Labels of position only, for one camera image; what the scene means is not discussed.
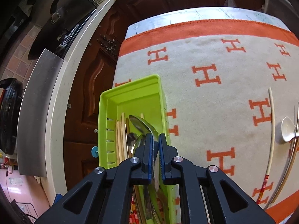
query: countertop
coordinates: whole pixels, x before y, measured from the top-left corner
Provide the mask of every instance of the countertop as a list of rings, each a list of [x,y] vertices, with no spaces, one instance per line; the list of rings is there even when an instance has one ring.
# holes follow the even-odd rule
[[[67,192],[63,162],[63,131],[68,98],[72,83],[83,53],[97,26],[116,0],[105,0],[79,32],[57,76],[47,114],[45,132],[45,159],[47,177],[42,177],[42,185],[52,204],[56,194]]]

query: metal spoon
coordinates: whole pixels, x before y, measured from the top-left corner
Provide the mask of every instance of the metal spoon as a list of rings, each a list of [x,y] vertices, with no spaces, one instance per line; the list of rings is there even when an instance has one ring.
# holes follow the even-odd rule
[[[154,144],[157,145],[157,143],[159,142],[159,134],[149,122],[147,122],[141,117],[133,116],[133,115],[129,115],[129,119],[132,122],[132,124],[135,126],[135,128],[138,129],[144,136],[146,136],[147,133],[151,133],[153,136]],[[152,172],[153,172],[155,190],[156,192],[158,192],[160,186],[159,149],[154,152],[155,155],[153,156],[153,161],[152,161]]]
[[[142,134],[140,136],[138,136],[138,138],[137,138],[137,140],[135,142],[134,148],[133,148],[132,156],[135,155],[135,151],[136,151],[137,147],[144,145],[142,143],[145,142],[145,139],[146,139],[146,137],[144,135],[142,135]]]
[[[138,138],[137,134],[135,134],[133,132],[130,132],[129,134],[127,134],[128,149],[132,154],[134,151],[134,146],[136,144],[137,138]]]
[[[284,117],[281,122],[282,138],[285,142],[292,140],[296,135],[296,126],[289,117]]]
[[[139,130],[143,135],[147,135],[147,133],[151,133],[154,137],[154,141],[159,142],[159,135],[156,129],[145,119],[140,118],[138,116],[129,115],[129,119],[132,124],[135,126],[137,130]]]

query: tile wall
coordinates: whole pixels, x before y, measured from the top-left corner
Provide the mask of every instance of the tile wall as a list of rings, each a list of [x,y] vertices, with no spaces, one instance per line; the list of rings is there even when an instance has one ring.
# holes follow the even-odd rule
[[[0,66],[1,80],[14,77],[23,83],[26,88],[30,75],[37,60],[28,60],[28,53],[31,45],[40,31],[40,27],[31,25],[29,31],[24,34],[23,38],[16,42],[14,51],[10,58],[7,58],[7,63]]]

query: black pot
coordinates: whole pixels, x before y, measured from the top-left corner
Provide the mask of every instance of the black pot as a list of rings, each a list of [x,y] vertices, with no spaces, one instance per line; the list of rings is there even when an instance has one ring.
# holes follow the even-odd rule
[[[0,81],[0,88],[4,88],[0,101],[0,149],[5,154],[13,155],[23,84],[16,78],[7,78]]]

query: metal screw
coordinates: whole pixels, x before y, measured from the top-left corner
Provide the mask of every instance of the metal screw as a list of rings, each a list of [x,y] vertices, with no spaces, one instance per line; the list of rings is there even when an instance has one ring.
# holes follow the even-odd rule
[[[183,158],[182,158],[181,156],[175,156],[175,157],[173,158],[173,160],[174,160],[175,162],[182,162],[182,161],[183,161]]]
[[[212,166],[209,167],[209,170],[210,170],[212,173],[215,173],[215,172],[218,172],[218,167],[212,165]]]
[[[104,172],[104,169],[102,167],[95,168],[95,173],[96,174],[101,174],[102,172]]]
[[[139,162],[139,158],[138,157],[132,157],[131,159],[130,159],[130,162],[131,163],[137,163],[137,162]]]

